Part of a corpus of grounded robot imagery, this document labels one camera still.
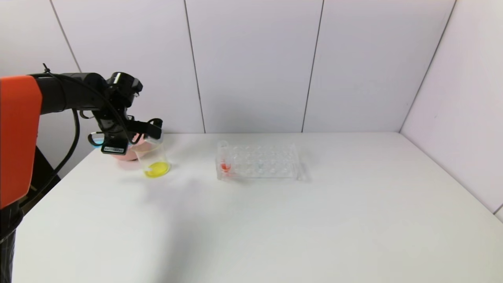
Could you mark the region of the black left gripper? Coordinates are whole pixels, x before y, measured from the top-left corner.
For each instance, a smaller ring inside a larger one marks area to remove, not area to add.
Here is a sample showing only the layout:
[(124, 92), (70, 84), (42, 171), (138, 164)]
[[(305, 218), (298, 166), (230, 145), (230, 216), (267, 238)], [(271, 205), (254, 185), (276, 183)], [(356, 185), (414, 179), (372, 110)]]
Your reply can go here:
[(124, 127), (100, 126), (100, 130), (104, 135), (101, 152), (104, 154), (125, 155), (128, 150), (129, 136)]

